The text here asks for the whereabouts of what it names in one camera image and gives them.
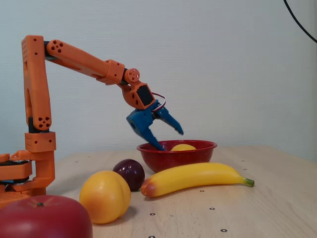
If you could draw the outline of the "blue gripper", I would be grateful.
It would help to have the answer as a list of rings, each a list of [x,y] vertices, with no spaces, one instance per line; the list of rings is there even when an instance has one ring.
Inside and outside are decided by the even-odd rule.
[[[171,114],[165,107],[162,107],[159,110],[153,112],[153,110],[156,109],[159,105],[160,103],[158,102],[158,100],[155,100],[152,105],[144,110],[135,109],[127,116],[126,120],[138,136],[143,137],[148,143],[150,143],[159,151],[164,151],[164,148],[157,141],[152,131],[150,130],[150,126],[153,124],[154,119],[159,119],[165,122],[181,135],[183,135],[184,132],[180,123],[171,116]]]

